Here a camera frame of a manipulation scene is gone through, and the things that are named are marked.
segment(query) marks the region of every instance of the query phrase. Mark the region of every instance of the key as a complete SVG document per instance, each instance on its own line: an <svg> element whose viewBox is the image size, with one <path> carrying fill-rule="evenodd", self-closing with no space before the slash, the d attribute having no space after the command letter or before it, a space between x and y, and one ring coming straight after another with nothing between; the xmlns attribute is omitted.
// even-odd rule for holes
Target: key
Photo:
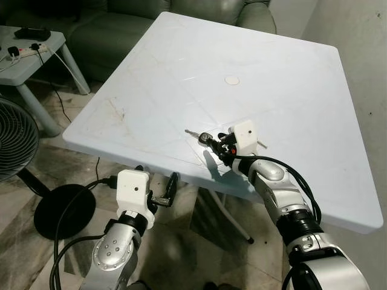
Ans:
<svg viewBox="0 0 387 290"><path fill-rule="evenodd" d="M184 131L185 131L185 133L188 133L189 135L195 137L196 139L199 139L199 136L200 136L199 133L192 132L192 131L190 131L188 129L185 129Z"/></svg>

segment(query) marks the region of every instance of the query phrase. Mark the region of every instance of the gray wall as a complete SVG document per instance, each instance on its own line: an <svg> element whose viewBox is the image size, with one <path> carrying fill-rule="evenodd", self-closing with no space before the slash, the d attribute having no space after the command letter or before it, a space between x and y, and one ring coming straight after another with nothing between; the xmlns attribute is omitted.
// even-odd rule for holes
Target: gray wall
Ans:
<svg viewBox="0 0 387 290"><path fill-rule="evenodd" d="M372 290L387 289L386 3L386 0L319 0L302 36L338 48L350 87L385 226L366 236L329 225L324 227L357 263Z"/></svg>

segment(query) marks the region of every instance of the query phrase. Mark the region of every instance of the green sofa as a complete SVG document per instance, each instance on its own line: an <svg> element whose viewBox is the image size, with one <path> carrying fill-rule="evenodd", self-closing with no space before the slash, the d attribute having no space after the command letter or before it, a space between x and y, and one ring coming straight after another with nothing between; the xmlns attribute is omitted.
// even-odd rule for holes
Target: green sofa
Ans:
<svg viewBox="0 0 387 290"><path fill-rule="evenodd" d="M82 0L80 19L8 10L6 24L61 31L86 77L105 81L163 11L276 33L263 0Z"/></svg>

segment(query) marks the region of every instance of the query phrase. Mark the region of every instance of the square table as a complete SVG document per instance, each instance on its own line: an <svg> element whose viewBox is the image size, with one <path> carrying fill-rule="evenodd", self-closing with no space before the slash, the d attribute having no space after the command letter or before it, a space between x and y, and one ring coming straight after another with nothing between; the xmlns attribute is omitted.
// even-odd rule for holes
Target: square table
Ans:
<svg viewBox="0 0 387 290"><path fill-rule="evenodd" d="M163 12L63 133L70 149L261 201L184 132L251 119L259 154L308 181L323 221L360 233L383 218L337 49Z"/></svg>
<svg viewBox="0 0 387 290"><path fill-rule="evenodd" d="M76 82L79 92L81 94L88 94L90 92L87 82L83 78L83 75L80 72L75 60L73 59L73 56L67 48L66 39L63 33L51 31L50 38L48 38L46 41L39 42L36 40L15 38L14 32L19 29L20 27L0 25L0 58L5 54L8 54L8 47L15 46L18 48L28 48L31 46L31 44L34 43L45 44L52 51L56 52L57 50L60 50L67 66L81 84L79 85ZM51 56L52 53L50 51L41 53L41 57L44 62L46 62ZM9 59L5 58L2 62L0 62L0 67L6 67L9 64L9 61ZM37 54L20 58L20 61L17 64L0 72L0 85L15 86L16 89L20 92L20 95L23 97L26 104L30 107L34 116L39 120L45 129L47 135L56 136L60 133L60 127L56 124L56 122L52 119L52 117L43 108L34 94L24 83L41 66L42 62Z"/></svg>

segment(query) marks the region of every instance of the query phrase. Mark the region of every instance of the power strip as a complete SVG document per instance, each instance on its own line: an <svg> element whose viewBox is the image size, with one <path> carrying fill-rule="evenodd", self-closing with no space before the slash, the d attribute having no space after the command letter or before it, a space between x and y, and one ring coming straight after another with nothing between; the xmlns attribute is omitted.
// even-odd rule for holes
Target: power strip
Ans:
<svg viewBox="0 0 387 290"><path fill-rule="evenodd" d="M47 46L44 43L39 43L39 52L44 53L45 51L48 51ZM19 54L20 57L33 56L34 54L37 54L37 51L30 47L19 48Z"/></svg>

